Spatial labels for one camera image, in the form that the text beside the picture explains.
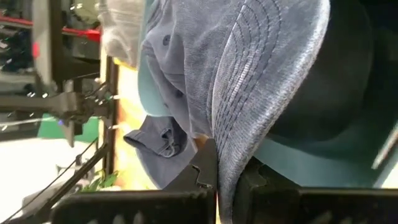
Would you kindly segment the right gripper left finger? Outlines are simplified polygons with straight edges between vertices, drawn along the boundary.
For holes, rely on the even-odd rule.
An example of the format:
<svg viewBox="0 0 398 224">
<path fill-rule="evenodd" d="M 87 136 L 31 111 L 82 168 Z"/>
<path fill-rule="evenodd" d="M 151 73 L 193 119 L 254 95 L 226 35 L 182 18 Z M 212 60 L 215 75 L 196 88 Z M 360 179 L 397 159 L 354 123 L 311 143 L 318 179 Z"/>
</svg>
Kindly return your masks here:
<svg viewBox="0 0 398 224">
<path fill-rule="evenodd" d="M 207 140 L 162 190 L 99 191 L 62 200 L 52 224 L 216 224 L 217 151 Z"/>
</svg>

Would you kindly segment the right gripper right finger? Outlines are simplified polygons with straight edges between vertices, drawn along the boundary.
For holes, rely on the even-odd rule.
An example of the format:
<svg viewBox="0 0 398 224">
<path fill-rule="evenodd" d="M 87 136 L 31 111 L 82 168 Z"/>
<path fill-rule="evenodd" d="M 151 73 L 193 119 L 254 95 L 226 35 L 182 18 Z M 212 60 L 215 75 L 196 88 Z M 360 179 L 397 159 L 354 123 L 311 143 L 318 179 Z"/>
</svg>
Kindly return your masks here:
<svg viewBox="0 0 398 224">
<path fill-rule="evenodd" d="M 237 184 L 235 224 L 398 224 L 398 190 L 301 187 L 252 158 Z"/>
</svg>

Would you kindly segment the teal plastic bin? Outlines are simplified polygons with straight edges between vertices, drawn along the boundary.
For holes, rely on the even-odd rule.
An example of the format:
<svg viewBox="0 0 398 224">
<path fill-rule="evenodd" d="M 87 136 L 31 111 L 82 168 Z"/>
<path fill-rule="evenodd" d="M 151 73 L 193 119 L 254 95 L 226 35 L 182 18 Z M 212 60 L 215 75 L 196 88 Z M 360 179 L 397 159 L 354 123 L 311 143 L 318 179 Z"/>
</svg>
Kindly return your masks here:
<svg viewBox="0 0 398 224">
<path fill-rule="evenodd" d="M 146 69 L 139 73 L 139 94 L 142 105 L 152 116 L 171 116 L 160 98 L 159 89 L 153 85 L 154 79 L 146 60 L 144 61 Z M 271 139 L 269 133 L 272 127 L 293 100 L 302 86 L 301 84 L 252 157 L 303 186 L 373 187 L 378 185 L 381 175 L 378 171 L 371 170 L 370 166 L 377 150 L 398 118 L 398 74 L 386 75 L 387 79 L 392 82 L 387 102 L 396 107 L 396 117 L 391 124 L 374 124 L 368 128 L 353 128 L 328 141 L 290 142 Z"/>
</svg>

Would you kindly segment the green leafy plant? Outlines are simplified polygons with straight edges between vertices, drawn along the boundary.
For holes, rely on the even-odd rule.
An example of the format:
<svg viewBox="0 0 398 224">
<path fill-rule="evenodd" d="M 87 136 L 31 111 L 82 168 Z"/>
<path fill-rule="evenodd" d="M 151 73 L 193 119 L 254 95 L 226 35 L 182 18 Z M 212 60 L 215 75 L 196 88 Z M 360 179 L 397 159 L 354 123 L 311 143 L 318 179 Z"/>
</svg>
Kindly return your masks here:
<svg viewBox="0 0 398 224">
<path fill-rule="evenodd" d="M 96 171 L 94 179 L 88 185 L 84 186 L 81 192 L 95 192 L 113 187 L 118 176 L 118 171 L 114 171 L 109 175 L 106 175 L 104 170 Z"/>
</svg>

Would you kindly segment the green floor mat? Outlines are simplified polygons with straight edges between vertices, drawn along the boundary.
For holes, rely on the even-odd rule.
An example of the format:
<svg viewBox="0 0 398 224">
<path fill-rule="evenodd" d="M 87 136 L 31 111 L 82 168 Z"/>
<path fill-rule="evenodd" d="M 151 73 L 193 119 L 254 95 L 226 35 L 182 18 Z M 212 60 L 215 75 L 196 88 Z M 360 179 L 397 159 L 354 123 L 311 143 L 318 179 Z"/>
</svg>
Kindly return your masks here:
<svg viewBox="0 0 398 224">
<path fill-rule="evenodd" d="M 65 138 L 61 127 L 58 125 L 58 121 L 54 117 L 48 114 L 44 114 L 42 118 L 43 120 L 40 123 L 39 132 L 37 134 L 39 138 Z M 95 117 L 91 117 L 90 120 L 83 125 L 83 134 L 75 136 L 75 140 L 82 142 L 92 142 L 98 137 L 98 126 L 98 119 Z"/>
</svg>

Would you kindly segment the red bar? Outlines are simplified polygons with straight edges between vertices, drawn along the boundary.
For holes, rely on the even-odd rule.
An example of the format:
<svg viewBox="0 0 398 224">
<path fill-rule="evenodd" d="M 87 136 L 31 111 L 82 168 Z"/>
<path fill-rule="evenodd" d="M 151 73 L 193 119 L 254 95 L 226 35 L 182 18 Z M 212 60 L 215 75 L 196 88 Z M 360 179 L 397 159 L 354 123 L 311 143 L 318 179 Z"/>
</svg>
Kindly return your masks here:
<svg viewBox="0 0 398 224">
<path fill-rule="evenodd" d="M 25 19 L 17 19 L 12 17 L 0 16 L 0 25 L 5 26 L 13 26 L 24 29 L 32 29 L 33 22 L 25 20 Z M 101 40 L 101 31 L 98 29 L 72 29 L 64 27 L 62 29 L 63 35 L 70 35 L 75 37 L 84 37 L 88 40 L 100 43 Z"/>
</svg>

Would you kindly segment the black aluminium table frame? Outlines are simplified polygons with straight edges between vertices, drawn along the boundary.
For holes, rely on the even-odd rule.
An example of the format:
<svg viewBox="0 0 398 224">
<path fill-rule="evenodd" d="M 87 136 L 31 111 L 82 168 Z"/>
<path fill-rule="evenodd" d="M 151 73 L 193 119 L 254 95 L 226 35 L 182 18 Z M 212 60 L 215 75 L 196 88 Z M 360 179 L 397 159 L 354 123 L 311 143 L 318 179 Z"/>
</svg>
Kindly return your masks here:
<svg viewBox="0 0 398 224">
<path fill-rule="evenodd" d="M 93 103 L 93 105 L 87 109 L 85 119 L 91 116 L 97 116 L 101 118 L 103 122 L 103 137 L 101 138 L 101 145 L 96 146 L 96 153 L 48 200 L 21 217 L 16 218 L 15 215 L 17 215 L 19 211 L 14 212 L 14 214 L 5 219 L 1 224 L 45 223 L 50 219 L 52 207 L 66 196 L 74 185 L 99 161 L 103 161 L 105 176 L 111 175 L 114 171 L 113 157 L 116 137 L 116 118 L 118 113 L 118 66 L 109 56 L 102 59 L 101 64 L 104 65 L 106 69 L 101 71 L 100 85 L 92 94 L 83 100 L 86 104 Z"/>
</svg>

